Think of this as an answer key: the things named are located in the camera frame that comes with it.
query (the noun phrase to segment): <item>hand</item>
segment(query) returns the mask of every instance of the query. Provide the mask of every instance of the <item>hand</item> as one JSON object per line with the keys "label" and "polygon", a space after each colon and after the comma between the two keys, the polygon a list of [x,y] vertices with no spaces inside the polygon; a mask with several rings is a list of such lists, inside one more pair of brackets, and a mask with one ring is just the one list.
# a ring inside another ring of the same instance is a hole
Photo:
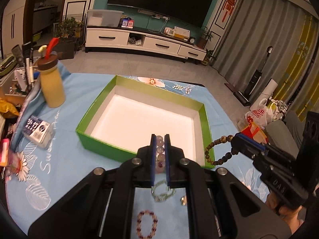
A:
{"label": "hand", "polygon": [[[275,213],[279,201],[280,200],[277,195],[273,191],[271,191],[270,194],[267,196],[265,204]],[[302,206],[297,209],[291,209],[287,206],[282,206],[279,209],[279,214],[282,215],[281,219],[288,224],[292,234],[299,228],[301,224],[301,220],[298,220],[298,213],[301,209]]]}

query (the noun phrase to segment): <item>yellow container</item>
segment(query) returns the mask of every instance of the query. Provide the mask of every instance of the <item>yellow container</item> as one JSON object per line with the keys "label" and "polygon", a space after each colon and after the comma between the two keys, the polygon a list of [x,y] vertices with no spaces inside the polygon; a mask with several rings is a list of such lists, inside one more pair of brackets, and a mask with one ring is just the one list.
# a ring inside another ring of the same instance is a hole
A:
{"label": "yellow container", "polygon": [[38,40],[41,38],[41,34],[42,34],[42,31],[40,31],[40,32],[38,32],[38,33],[36,33],[36,34],[34,34],[34,35],[32,36],[32,41],[33,41],[33,42],[38,41]]}
{"label": "yellow container", "polygon": [[57,55],[50,55],[48,59],[42,57],[38,61],[42,93],[50,108],[57,108],[65,101],[62,79],[56,66],[57,62]]}

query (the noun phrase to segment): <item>drawer handle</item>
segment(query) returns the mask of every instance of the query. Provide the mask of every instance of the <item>drawer handle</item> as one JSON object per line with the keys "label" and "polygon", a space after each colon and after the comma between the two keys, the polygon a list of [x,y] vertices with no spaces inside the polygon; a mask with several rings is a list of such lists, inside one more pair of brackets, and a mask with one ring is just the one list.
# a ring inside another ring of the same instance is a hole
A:
{"label": "drawer handle", "polygon": [[194,56],[198,56],[197,54],[194,54],[194,53],[192,53],[192,52],[188,52],[189,54],[191,54],[191,55],[194,55]]}
{"label": "drawer handle", "polygon": [[160,44],[155,44],[155,45],[157,45],[157,46],[159,46],[159,47],[169,48],[169,46],[164,46],[164,45],[160,45]]}
{"label": "drawer handle", "polygon": [[99,36],[98,38],[115,39],[115,37],[101,37],[101,36]]}

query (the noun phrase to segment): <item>brown bottle cap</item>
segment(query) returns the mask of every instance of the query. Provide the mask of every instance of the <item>brown bottle cap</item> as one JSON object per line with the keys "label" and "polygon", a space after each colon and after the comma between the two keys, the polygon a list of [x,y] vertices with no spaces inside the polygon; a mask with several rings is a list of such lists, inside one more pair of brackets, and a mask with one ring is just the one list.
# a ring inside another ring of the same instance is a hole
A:
{"label": "brown bottle cap", "polygon": [[45,57],[41,57],[38,60],[38,69],[40,71],[48,70],[50,68],[53,68],[58,64],[58,56],[57,55],[49,55],[48,59],[45,59]]}

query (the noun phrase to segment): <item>red straw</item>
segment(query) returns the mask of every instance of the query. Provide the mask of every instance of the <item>red straw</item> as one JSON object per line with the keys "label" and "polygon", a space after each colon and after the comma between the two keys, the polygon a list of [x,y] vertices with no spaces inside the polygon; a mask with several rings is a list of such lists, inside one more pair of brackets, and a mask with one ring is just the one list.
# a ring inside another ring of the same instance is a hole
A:
{"label": "red straw", "polygon": [[45,54],[45,59],[49,59],[49,55],[52,52],[53,47],[59,43],[59,38],[54,37],[53,39],[51,39],[49,45],[47,46],[47,52]]}

